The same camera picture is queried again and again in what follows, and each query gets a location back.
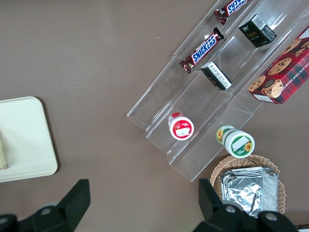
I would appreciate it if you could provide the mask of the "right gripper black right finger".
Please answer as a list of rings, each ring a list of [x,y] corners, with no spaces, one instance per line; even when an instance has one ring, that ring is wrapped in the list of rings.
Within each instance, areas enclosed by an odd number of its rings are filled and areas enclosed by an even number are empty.
[[[193,232],[258,232],[258,220],[220,200],[208,179],[198,182],[198,202],[204,221]]]

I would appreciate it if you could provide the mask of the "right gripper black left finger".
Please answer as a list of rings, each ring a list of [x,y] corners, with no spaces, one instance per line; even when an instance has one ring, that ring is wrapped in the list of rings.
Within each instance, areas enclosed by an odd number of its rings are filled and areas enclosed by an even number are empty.
[[[73,232],[90,206],[88,179],[80,179],[55,206],[39,209],[32,216],[19,221],[19,232]]]

